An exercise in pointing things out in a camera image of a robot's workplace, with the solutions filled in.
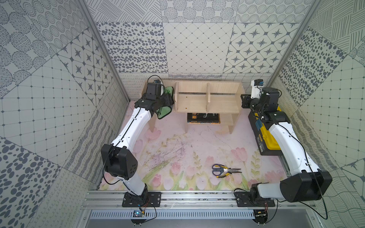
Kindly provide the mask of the green grey microfibre cloth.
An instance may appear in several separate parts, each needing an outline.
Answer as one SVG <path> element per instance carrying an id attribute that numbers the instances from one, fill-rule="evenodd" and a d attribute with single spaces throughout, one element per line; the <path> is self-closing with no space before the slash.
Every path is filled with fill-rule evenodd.
<path id="1" fill-rule="evenodd" d="M 172 112 L 172 107 L 174 105 L 174 88 L 172 86 L 168 86 L 164 88 L 164 93 L 160 97 L 162 102 L 161 107 L 156 111 L 157 118 L 159 120 L 165 118 Z"/>

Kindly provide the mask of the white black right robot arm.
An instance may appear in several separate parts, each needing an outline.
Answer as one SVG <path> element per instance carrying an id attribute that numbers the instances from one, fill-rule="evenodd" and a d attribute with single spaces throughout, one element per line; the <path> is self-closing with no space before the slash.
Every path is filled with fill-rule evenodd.
<path id="1" fill-rule="evenodd" d="M 251 200 L 321 200 L 332 183 L 332 176 L 312 160 L 296 136 L 288 116 L 278 109 L 280 95 L 278 89 L 253 85 L 251 98 L 242 96 L 242 107 L 251 110 L 249 122 L 260 154 L 282 155 L 290 172 L 288 178 L 276 183 L 253 184 Z"/>

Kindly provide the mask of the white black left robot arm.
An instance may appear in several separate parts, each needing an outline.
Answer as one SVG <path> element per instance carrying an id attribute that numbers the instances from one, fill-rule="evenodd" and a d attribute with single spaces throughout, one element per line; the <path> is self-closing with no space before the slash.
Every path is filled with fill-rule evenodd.
<path id="1" fill-rule="evenodd" d="M 145 125 L 153 118 L 162 119 L 172 112 L 174 89 L 161 81 L 147 83 L 146 92 L 135 102 L 134 111 L 124 129 L 111 144 L 101 148 L 103 169 L 121 181 L 128 190 L 127 196 L 141 203 L 147 201 L 147 185 L 138 176 L 138 161 L 134 147 Z"/>

